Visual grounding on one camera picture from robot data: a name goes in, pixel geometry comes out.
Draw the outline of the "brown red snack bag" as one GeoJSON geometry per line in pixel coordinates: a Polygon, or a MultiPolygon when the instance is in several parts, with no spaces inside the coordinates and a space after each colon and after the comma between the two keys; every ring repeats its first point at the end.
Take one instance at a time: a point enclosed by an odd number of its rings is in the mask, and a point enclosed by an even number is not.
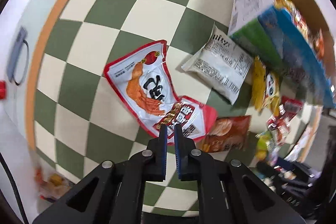
{"type": "Polygon", "coordinates": [[[250,115],[218,118],[196,147],[207,153],[242,149],[247,142],[250,122],[250,115]]]}

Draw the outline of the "yellow panda snack bag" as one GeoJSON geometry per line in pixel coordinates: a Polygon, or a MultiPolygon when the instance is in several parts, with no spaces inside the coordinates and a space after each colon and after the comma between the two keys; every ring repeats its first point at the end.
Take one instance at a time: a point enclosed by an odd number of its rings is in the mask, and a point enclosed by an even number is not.
{"type": "Polygon", "coordinates": [[[258,56],[255,57],[252,69],[252,103],[257,112],[268,108],[274,116],[280,114],[279,77],[258,56]]]}

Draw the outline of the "small red snack bag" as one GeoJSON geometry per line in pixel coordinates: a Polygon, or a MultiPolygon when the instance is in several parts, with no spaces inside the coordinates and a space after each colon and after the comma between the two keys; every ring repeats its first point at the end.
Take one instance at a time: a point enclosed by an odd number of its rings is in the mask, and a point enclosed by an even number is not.
{"type": "Polygon", "coordinates": [[[290,121],[302,110],[303,102],[298,99],[292,99],[282,96],[278,107],[278,115],[273,114],[267,120],[268,130],[278,130],[283,136],[290,133],[290,121]]]}

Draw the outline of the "white grey snack packet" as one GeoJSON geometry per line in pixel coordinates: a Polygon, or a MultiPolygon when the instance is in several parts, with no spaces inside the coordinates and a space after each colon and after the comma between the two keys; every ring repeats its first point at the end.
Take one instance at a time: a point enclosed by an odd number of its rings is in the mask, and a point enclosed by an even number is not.
{"type": "Polygon", "coordinates": [[[181,69],[196,73],[233,105],[252,64],[252,57],[213,25],[209,40],[181,69]]]}

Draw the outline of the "grey smartphone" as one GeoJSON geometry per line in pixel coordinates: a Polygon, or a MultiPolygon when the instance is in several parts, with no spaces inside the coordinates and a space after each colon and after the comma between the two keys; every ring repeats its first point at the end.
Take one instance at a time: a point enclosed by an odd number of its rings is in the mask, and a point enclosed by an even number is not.
{"type": "Polygon", "coordinates": [[[26,77],[27,69],[29,66],[29,44],[26,41],[27,31],[24,27],[19,29],[17,37],[15,38],[14,46],[11,50],[9,61],[6,68],[6,74],[11,83],[15,83],[17,86],[21,85],[26,77]],[[23,70],[22,78],[18,81],[15,79],[15,71],[17,70],[18,60],[23,46],[26,46],[26,63],[23,70]]]}

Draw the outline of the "cardboard milk box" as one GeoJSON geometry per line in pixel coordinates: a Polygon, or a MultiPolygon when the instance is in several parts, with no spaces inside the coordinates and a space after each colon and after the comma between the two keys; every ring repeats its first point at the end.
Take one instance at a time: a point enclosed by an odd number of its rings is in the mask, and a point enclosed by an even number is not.
{"type": "Polygon", "coordinates": [[[311,103],[335,108],[334,40],[315,0],[234,0],[228,35],[311,103]]]}

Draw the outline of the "yellow biscuit snack bag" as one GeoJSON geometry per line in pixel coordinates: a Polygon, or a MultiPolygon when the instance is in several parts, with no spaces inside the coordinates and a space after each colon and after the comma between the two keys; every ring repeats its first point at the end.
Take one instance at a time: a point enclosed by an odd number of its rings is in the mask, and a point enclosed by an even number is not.
{"type": "Polygon", "coordinates": [[[39,197],[50,203],[56,202],[74,186],[73,182],[57,172],[49,172],[45,176],[40,166],[35,169],[34,180],[38,187],[39,197]]]}

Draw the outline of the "red white shrimp snack bag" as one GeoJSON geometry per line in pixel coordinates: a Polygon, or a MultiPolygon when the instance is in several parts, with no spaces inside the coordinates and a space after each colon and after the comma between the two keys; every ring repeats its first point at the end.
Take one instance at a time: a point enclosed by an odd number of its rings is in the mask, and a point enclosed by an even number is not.
{"type": "Polygon", "coordinates": [[[185,137],[197,142],[210,131],[217,111],[188,96],[178,96],[166,64],[167,42],[147,43],[107,64],[104,76],[139,125],[152,137],[167,126],[167,142],[174,143],[179,124],[185,137]]]}

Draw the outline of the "red soda can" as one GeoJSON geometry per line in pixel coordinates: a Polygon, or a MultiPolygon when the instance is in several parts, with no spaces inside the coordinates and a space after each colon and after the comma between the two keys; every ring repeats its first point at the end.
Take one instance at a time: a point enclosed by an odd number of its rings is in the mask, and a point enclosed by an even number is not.
{"type": "Polygon", "coordinates": [[[0,100],[4,100],[6,98],[6,94],[7,94],[6,82],[0,81],[0,100]]]}

